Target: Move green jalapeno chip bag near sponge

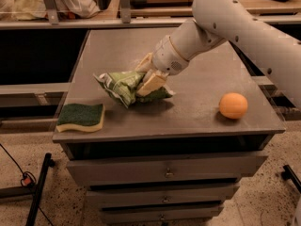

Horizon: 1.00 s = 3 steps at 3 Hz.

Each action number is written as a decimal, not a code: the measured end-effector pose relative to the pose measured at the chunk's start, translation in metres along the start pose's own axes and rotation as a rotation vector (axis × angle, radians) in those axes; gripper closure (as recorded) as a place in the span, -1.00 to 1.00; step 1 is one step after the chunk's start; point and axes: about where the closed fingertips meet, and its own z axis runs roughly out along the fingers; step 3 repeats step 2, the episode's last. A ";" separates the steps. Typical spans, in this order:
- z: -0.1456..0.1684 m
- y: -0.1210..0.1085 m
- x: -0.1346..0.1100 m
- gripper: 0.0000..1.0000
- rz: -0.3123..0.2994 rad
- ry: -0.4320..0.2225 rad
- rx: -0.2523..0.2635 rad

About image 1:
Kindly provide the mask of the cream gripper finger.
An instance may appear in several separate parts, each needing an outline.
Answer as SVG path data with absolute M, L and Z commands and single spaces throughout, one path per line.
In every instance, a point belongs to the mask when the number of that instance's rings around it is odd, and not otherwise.
M 136 94 L 142 97 L 149 95 L 162 87 L 166 83 L 167 77 L 168 74 L 161 71 L 148 71 L 139 84 Z
M 135 67 L 135 70 L 140 73 L 147 73 L 153 69 L 152 66 L 152 53 L 147 53 L 140 63 Z

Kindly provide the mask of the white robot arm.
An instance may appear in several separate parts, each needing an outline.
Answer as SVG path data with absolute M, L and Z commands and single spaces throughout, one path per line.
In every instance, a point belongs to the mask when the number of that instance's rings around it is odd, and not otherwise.
M 238 0 L 194 0 L 193 18 L 161 39 L 135 68 L 150 82 L 158 75 L 158 89 L 190 60 L 232 42 L 296 107 L 301 107 L 301 43 L 250 15 Z

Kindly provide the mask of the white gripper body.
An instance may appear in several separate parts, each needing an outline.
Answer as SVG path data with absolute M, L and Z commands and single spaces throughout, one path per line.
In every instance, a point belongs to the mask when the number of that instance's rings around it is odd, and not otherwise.
M 165 36 L 156 44 L 151 62 L 157 70 L 169 75 L 177 75 L 189 65 L 172 45 L 170 36 Z

